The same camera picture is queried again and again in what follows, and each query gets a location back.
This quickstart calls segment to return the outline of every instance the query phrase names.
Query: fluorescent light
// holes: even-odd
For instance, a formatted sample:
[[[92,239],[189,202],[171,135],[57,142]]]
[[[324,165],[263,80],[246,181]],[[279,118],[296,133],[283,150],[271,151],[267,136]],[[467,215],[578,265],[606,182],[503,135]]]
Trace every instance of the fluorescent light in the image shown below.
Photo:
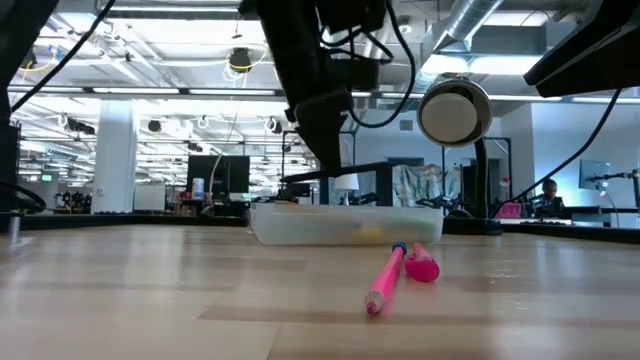
[[[575,97],[571,101],[576,103],[608,104],[611,98],[608,97]],[[640,104],[640,98],[618,98],[618,104]]]
[[[367,91],[353,91],[351,92],[351,96],[355,98],[367,98],[371,96],[371,92]]]
[[[465,73],[469,72],[469,65],[467,60],[458,56],[431,55],[421,71],[428,74]]]
[[[24,92],[28,92],[31,89],[33,89],[33,86],[9,85],[9,87],[7,88],[7,91],[24,93]],[[45,86],[40,91],[49,92],[49,93],[69,93],[69,92],[81,93],[81,92],[84,92],[84,89],[80,87],[72,87],[72,86]]]
[[[193,95],[247,95],[247,96],[273,96],[274,90],[240,90],[240,89],[191,89]]]
[[[524,75],[540,56],[481,56],[473,59],[469,72],[489,75]]]
[[[7,87],[7,92],[27,92],[31,90],[31,86],[26,85],[9,85]]]
[[[47,151],[47,148],[44,147],[44,145],[36,143],[36,142],[30,142],[30,141],[21,141],[20,142],[20,149],[26,150],[26,151],[36,151],[36,152],[45,152],[45,151]]]
[[[526,95],[489,95],[489,100],[493,101],[532,101],[532,102],[554,102],[561,101],[561,97],[543,98],[541,96]]]
[[[93,88],[101,94],[179,94],[180,90],[173,88]]]
[[[66,93],[66,92],[84,92],[84,89],[79,87],[71,87],[71,86],[68,86],[68,87],[67,86],[45,86],[40,91]]]
[[[402,99],[404,97],[403,93],[382,93],[382,96],[385,99]]]
[[[156,12],[230,12],[237,13],[234,8],[200,7],[200,6],[114,6],[112,11],[156,11]]]

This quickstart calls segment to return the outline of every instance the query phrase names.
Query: exposed duct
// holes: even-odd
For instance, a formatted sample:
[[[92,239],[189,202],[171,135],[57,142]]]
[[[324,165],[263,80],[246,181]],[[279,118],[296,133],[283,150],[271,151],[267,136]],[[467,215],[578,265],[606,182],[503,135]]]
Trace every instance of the exposed duct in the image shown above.
[[[448,18],[429,26],[423,40],[425,64],[434,51],[447,48],[448,50],[469,52],[471,38],[503,1],[457,0]],[[413,92],[426,92],[438,75],[426,72],[423,66],[416,76]]]
[[[471,38],[504,0],[458,0],[451,15],[435,24],[437,37],[433,51],[461,44],[460,51],[471,50]]]

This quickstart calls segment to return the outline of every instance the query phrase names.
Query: clear plastic container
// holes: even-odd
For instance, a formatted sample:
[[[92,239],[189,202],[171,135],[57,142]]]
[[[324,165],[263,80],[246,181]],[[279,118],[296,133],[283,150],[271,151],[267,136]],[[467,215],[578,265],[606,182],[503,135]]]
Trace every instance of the clear plastic container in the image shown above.
[[[442,236],[442,210],[370,206],[252,204],[250,226],[265,245],[431,243]]]

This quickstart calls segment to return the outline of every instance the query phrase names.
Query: desk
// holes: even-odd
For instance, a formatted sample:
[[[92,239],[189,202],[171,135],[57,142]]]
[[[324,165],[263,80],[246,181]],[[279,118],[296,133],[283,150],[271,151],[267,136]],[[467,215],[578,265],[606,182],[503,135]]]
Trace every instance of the desk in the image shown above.
[[[435,285],[401,274],[370,318],[362,300],[388,246],[267,247],[225,227],[24,236],[0,257],[0,346],[14,359],[640,358],[633,245],[444,236],[428,247]]]
[[[611,227],[611,213],[576,213],[571,214],[571,221],[576,222],[587,222],[587,223],[602,223],[604,227]]]

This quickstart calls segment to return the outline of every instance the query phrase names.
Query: black stand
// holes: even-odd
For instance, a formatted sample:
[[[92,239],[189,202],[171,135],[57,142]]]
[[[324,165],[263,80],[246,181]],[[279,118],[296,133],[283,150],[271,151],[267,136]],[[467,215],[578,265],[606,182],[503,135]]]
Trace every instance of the black stand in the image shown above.
[[[453,218],[444,220],[443,232],[457,235],[502,235],[502,226],[497,220],[489,219],[487,207],[487,182],[489,179],[489,159],[484,138],[474,143],[476,149],[476,213],[475,218]]]

